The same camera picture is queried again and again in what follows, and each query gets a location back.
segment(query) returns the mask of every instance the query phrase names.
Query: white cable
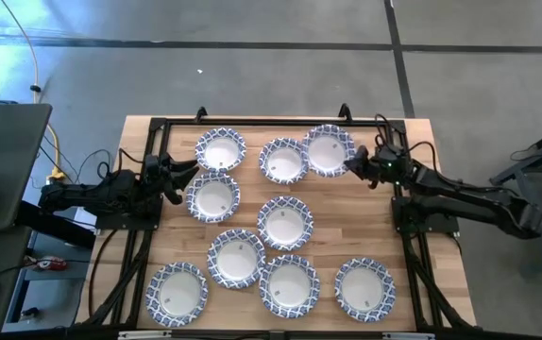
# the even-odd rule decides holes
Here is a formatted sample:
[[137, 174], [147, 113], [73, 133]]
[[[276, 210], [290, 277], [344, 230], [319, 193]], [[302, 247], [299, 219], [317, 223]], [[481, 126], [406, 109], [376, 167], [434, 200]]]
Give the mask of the white cable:
[[[13, 11], [10, 10], [10, 8], [8, 7], [5, 0], [0, 0], [0, 1], [7, 8], [8, 14], [10, 14], [10, 16], [13, 17], [13, 20], [15, 21], [15, 24], [17, 24], [19, 29], [21, 29], [22, 34], [24, 35], [24, 38], [27, 41], [27, 44], [29, 45], [29, 50], [32, 52], [32, 60], [34, 61], [34, 85], [39, 86], [38, 85], [38, 61], [36, 60], [36, 53], [34, 53], [34, 46], [32, 46], [32, 42], [30, 41], [29, 37], [25, 33], [24, 28], [22, 27], [21, 24], [19, 24], [19, 21], [15, 17], [15, 14], [13, 14]], [[38, 93], [36, 91], [32, 91], [32, 93], [34, 94], [34, 104], [38, 104]]]

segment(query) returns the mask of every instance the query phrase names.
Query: desk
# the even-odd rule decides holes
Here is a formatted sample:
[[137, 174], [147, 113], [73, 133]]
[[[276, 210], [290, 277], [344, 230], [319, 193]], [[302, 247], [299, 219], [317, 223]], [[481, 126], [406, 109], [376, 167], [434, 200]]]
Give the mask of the desk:
[[[150, 116], [129, 116], [125, 123], [120, 146], [137, 159], [144, 153], [150, 119]], [[429, 120], [411, 119], [405, 122], [410, 145], [420, 141], [433, 143]], [[197, 139], [210, 128], [212, 127], [172, 126], [169, 153], [178, 161], [193, 159]], [[266, 179], [259, 170], [258, 157], [263, 145], [279, 136], [301, 140], [310, 128], [235, 127], [235, 129], [244, 136], [247, 147], [245, 160], [229, 172], [242, 189], [237, 213], [225, 222], [206, 225], [193, 219], [184, 204], [172, 206], [164, 201], [160, 228], [154, 233], [149, 251], [145, 284], [148, 284], [158, 269], [171, 262], [190, 262], [204, 272], [210, 287], [208, 303], [202, 316], [187, 325], [186, 329], [414, 331], [415, 321], [401, 239], [393, 231], [391, 222], [389, 202], [393, 196], [393, 187], [381, 184], [376, 190], [371, 191], [365, 182], [352, 174], [340, 178], [321, 178], [313, 173], [309, 173], [304, 180], [291, 186], [275, 184]], [[374, 137], [377, 134], [374, 128], [346, 127], [346, 130], [351, 133], [356, 145], [374, 145]], [[432, 153], [428, 148], [416, 148], [412, 154], [417, 160], [432, 165]], [[139, 164], [125, 161], [125, 166], [140, 171]], [[212, 240], [219, 233], [234, 228], [258, 233], [256, 216], [259, 209], [267, 200], [280, 195], [292, 195], [302, 199], [309, 206], [314, 219], [312, 238], [302, 249], [292, 253], [307, 258], [317, 270], [321, 279], [320, 299], [308, 315], [299, 319], [283, 319], [268, 312], [259, 297], [258, 284], [244, 290], [222, 288], [212, 280], [206, 266], [206, 253]], [[105, 235], [97, 238], [93, 258], [101, 247]], [[95, 308], [103, 302], [117, 282], [126, 238], [127, 232], [118, 231], [101, 256], [101, 263], [93, 282]], [[432, 267], [438, 286], [461, 316], [474, 324], [474, 314], [458, 247], [453, 240], [444, 235], [429, 234], [428, 238]], [[280, 255], [280, 252], [268, 246], [265, 249], [267, 261]], [[361, 256], [383, 263], [395, 279], [397, 302], [391, 314], [379, 323], [364, 324], [355, 321], [340, 309], [334, 298], [333, 282], [338, 267], [353, 257]], [[82, 292], [77, 322], [88, 317], [88, 284], [89, 282], [85, 284]], [[131, 291], [132, 288], [129, 286], [123, 320], [129, 309]], [[423, 303], [428, 305], [424, 289], [421, 289], [421, 294]], [[147, 313], [143, 301], [142, 304], [138, 328], [160, 328], [161, 326]], [[431, 319], [428, 308], [425, 316]]]

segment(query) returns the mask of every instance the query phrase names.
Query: gray floor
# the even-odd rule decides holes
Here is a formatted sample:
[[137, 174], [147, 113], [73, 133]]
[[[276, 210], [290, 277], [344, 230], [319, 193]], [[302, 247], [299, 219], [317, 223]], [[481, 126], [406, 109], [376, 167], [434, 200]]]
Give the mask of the gray floor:
[[[381, 0], [8, 1], [31, 35], [126, 40], [389, 43]], [[542, 1], [394, 0], [404, 43], [542, 45]], [[0, 34], [17, 29], [0, 6]], [[43, 101], [79, 166], [117, 147], [128, 114], [403, 117], [392, 52], [39, 47]], [[542, 54], [405, 53], [415, 116], [432, 120], [447, 175], [474, 183], [542, 137]], [[24, 46], [0, 46], [0, 99], [30, 101]], [[87, 163], [83, 181], [95, 181]], [[35, 185], [51, 165], [40, 157]], [[39, 192], [28, 186], [26, 199]], [[542, 277], [523, 279], [541, 245], [462, 222], [475, 315], [492, 331], [542, 335]]]

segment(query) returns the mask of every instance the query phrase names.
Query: blue patterned paper plate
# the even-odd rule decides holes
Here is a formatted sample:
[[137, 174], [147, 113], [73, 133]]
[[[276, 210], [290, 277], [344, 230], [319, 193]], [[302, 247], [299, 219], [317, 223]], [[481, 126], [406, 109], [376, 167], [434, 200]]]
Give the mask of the blue patterned paper plate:
[[393, 277], [382, 264], [368, 258], [352, 259], [340, 267], [334, 294], [340, 307], [362, 322], [382, 320], [396, 299]]
[[195, 145], [195, 157], [208, 171], [226, 172], [244, 160], [246, 142], [232, 128], [215, 128], [199, 138]]
[[206, 278], [195, 265], [170, 263], [151, 278], [145, 308], [164, 327], [181, 327], [202, 313], [207, 299]]
[[277, 250], [301, 248], [313, 233], [313, 215], [296, 197], [279, 196], [259, 211], [257, 228], [263, 241]]
[[259, 292], [264, 307], [277, 316], [302, 317], [319, 299], [319, 277], [315, 268], [297, 255], [282, 255], [261, 273]]
[[242, 289], [256, 282], [264, 267], [264, 246], [248, 230], [227, 230], [212, 242], [208, 250], [208, 270], [216, 283]]
[[240, 187], [224, 173], [204, 174], [187, 189], [187, 210], [204, 223], [225, 221], [239, 204]]
[[309, 171], [302, 144], [293, 138], [276, 138], [267, 143], [259, 156], [263, 175], [278, 184], [293, 184]]
[[302, 141], [305, 162], [317, 175], [334, 178], [348, 169], [344, 161], [355, 157], [355, 143], [348, 132], [335, 125], [312, 128]]

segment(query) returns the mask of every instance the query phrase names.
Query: yellow cable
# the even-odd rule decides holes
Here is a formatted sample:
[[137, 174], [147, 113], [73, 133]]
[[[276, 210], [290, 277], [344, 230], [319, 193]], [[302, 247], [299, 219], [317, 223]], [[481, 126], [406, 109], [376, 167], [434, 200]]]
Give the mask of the yellow cable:
[[[39, 86], [38, 85], [38, 61], [36, 60], [36, 53], [34, 52], [34, 46], [32, 46], [32, 42], [30, 41], [29, 37], [25, 33], [24, 28], [22, 27], [22, 25], [19, 24], [19, 21], [15, 17], [15, 14], [13, 14], [13, 11], [10, 10], [10, 8], [8, 7], [7, 2], [5, 2], [5, 0], [0, 0], [0, 1], [7, 8], [8, 13], [10, 14], [10, 16], [15, 21], [15, 24], [17, 24], [19, 29], [22, 31], [22, 34], [24, 35], [24, 38], [27, 41], [27, 44], [29, 45], [29, 50], [32, 52], [32, 61], [34, 61], [34, 85]], [[36, 91], [32, 91], [32, 93], [33, 93], [34, 104], [38, 104], [38, 94], [36, 93]], [[51, 127], [50, 124], [47, 124], [46, 127], [48, 128], [49, 132], [51, 132], [51, 135], [53, 136], [53, 144], [55, 145], [55, 166], [53, 166], [53, 171], [51, 172], [51, 175], [48, 176], [46, 179], [47, 180], [49, 180], [49, 179], [63, 180], [65, 178], [65, 175], [63, 174], [61, 169], [59, 169], [59, 153], [60, 153], [60, 151], [59, 151], [59, 142], [58, 142], [58, 139], [57, 139], [57, 134], [55, 133], [55, 130], [53, 129], [53, 127]]]

